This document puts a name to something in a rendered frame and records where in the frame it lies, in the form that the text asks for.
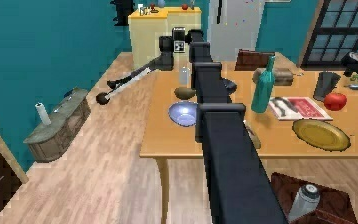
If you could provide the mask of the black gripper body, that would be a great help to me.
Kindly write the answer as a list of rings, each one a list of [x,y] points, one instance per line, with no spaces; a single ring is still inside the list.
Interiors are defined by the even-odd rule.
[[[171,36],[159,37],[160,59],[159,68],[162,71],[171,71],[174,66],[173,40]]]

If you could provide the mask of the yellow round plate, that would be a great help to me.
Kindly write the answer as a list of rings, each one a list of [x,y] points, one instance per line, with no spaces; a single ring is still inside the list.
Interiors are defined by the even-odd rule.
[[[292,130],[300,140],[324,151],[342,152],[351,146],[345,132],[325,121],[300,119],[293,122]]]

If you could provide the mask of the dark grey cup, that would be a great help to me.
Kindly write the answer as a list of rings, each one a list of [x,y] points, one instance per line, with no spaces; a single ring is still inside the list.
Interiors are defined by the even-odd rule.
[[[316,82],[313,98],[317,101],[323,101],[326,95],[334,90],[339,80],[340,76],[337,73],[328,71],[320,72]]]

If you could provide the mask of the grey low sideboard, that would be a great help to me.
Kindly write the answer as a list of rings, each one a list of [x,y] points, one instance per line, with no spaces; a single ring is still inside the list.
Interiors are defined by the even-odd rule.
[[[68,149],[91,113],[88,91],[77,88],[49,114],[50,125],[39,124],[24,140],[38,163],[59,159]]]

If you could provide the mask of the brown potato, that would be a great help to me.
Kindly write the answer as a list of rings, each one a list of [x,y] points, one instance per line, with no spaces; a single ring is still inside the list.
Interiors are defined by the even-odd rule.
[[[180,100],[188,100],[196,95],[196,91],[188,87],[177,87],[174,95]]]

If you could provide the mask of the white paper towel roll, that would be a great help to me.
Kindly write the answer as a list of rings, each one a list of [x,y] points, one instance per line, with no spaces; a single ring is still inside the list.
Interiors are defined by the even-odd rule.
[[[51,124],[51,119],[46,111],[46,108],[45,106],[41,103],[41,102],[38,102],[35,104],[35,108],[38,112],[38,115],[40,117],[40,120],[42,121],[42,123],[44,125],[50,125]]]

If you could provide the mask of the wooden dining table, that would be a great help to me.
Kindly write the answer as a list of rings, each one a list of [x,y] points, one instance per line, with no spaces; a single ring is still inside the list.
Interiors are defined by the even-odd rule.
[[[279,121],[271,110],[263,114],[248,111],[245,118],[259,140],[259,156],[270,170],[274,163],[311,162],[314,167],[331,165],[332,172],[318,176],[315,171],[307,175],[311,180],[326,182],[340,189],[347,189],[352,195],[352,204],[358,219],[358,90],[345,86],[347,78],[339,81],[337,91],[347,96],[347,104],[341,112],[332,112],[333,124],[343,130],[351,140],[346,151],[325,152],[307,145],[291,130],[290,121]],[[202,158],[201,145],[195,142],[195,129],[174,124],[168,117],[168,108],[177,101],[174,89],[179,86],[177,72],[158,72],[153,85],[152,101],[149,107],[147,125],[139,156],[152,158],[158,164],[162,186],[162,209],[159,224],[166,224],[169,209],[168,161],[170,159]]]

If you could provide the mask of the cream kitchen cabinet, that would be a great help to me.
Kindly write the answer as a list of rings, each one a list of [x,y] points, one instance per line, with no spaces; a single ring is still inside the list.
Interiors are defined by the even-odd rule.
[[[170,36],[174,27],[186,30],[201,28],[199,7],[183,10],[181,7],[158,8],[158,13],[140,15],[139,11],[128,16],[134,66],[141,66],[160,54],[159,37]]]

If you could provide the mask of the brown bread loaf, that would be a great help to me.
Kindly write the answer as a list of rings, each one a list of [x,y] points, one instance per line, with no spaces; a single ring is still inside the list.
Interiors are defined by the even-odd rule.
[[[264,68],[257,68],[252,76],[252,81],[257,83],[259,76],[265,71]],[[275,86],[291,86],[294,80],[294,74],[287,68],[274,68],[272,70],[275,77]]]

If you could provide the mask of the grey fridge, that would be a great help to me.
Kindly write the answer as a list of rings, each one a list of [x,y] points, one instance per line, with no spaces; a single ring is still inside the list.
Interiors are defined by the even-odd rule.
[[[254,50],[265,0],[223,0],[216,24],[218,0],[210,0],[207,39],[216,61],[235,61],[240,49]]]

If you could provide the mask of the red apple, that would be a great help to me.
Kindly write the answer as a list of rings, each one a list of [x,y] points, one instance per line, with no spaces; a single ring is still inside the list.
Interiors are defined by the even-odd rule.
[[[340,111],[347,104],[347,97],[341,93],[329,93],[323,103],[328,110]]]

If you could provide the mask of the dark framed window door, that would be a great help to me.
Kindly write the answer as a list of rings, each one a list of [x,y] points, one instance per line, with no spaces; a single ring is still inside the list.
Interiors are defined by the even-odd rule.
[[[318,0],[299,59],[302,68],[340,67],[358,50],[358,0]]]

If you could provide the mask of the black round dish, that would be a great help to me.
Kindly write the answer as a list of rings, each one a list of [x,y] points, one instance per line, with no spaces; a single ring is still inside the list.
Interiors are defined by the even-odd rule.
[[[237,84],[229,79],[223,78],[223,83],[226,87],[229,95],[233,94],[237,90]]]

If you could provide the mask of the blue glass bowl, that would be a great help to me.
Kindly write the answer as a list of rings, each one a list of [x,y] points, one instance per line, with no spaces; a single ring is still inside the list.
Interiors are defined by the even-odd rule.
[[[179,126],[190,127],[196,124],[197,104],[191,101],[179,101],[168,109],[169,118]]]

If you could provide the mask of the red and white magazine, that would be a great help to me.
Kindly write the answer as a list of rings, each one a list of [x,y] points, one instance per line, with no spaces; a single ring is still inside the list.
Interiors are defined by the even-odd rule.
[[[333,120],[324,109],[309,97],[272,97],[268,107],[279,121],[300,119]]]

